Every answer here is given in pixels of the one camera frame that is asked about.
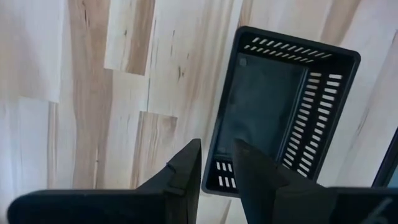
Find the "light wood grain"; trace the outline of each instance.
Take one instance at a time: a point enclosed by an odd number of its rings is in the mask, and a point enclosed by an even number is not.
[[[48,101],[19,98],[19,148],[15,149],[17,194],[47,188]]]
[[[96,187],[103,177],[112,101],[111,71],[103,68],[109,1],[69,1],[76,157],[73,187]]]
[[[197,224],[225,224],[231,199],[217,195],[199,196]]]
[[[397,10],[397,1],[362,0],[340,44],[358,51],[362,61],[318,178],[323,185],[336,184],[347,153],[354,149],[369,97],[398,28]]]
[[[340,45],[361,0],[333,0],[326,19],[321,42]]]
[[[319,40],[332,0],[244,0],[241,26]]]
[[[113,72],[113,100],[106,146],[104,179],[102,183],[99,183],[101,188],[130,188],[139,115],[140,111],[147,109],[148,82],[148,78],[143,76]],[[143,116],[144,119],[147,119],[150,115]],[[143,148],[139,150],[148,151],[151,149]]]
[[[70,13],[66,3],[62,32],[60,102],[49,111],[49,188],[71,189],[76,154],[76,116],[73,105],[73,65]]]
[[[2,8],[7,26],[3,33],[14,38],[0,43],[11,45],[17,58],[13,66],[19,93],[31,98],[58,101],[60,91],[60,54],[63,0],[5,0]]]
[[[155,0],[113,0],[109,10],[105,68],[144,75]]]
[[[176,125],[176,117],[140,112],[132,163],[132,189],[153,177],[181,150],[174,146]]]
[[[148,111],[178,117],[177,148],[206,136],[233,3],[156,4]]]
[[[363,115],[352,150],[341,168],[337,185],[370,187],[398,127],[398,32]]]

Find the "black plastic part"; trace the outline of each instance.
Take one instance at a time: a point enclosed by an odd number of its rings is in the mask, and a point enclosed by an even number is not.
[[[398,165],[398,129],[374,178],[372,187],[388,187]]]
[[[192,140],[136,190],[43,190],[9,207],[15,223],[196,223],[201,143]]]
[[[248,223],[328,223],[337,193],[237,140],[233,164]]]
[[[202,190],[239,197],[233,139],[316,180],[361,57],[357,52],[252,27],[236,31]]]

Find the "plastic basket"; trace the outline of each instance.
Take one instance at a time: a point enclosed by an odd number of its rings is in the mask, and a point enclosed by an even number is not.
[[[360,60],[359,53],[351,50],[239,28],[202,189],[238,197],[234,138],[316,180]]]

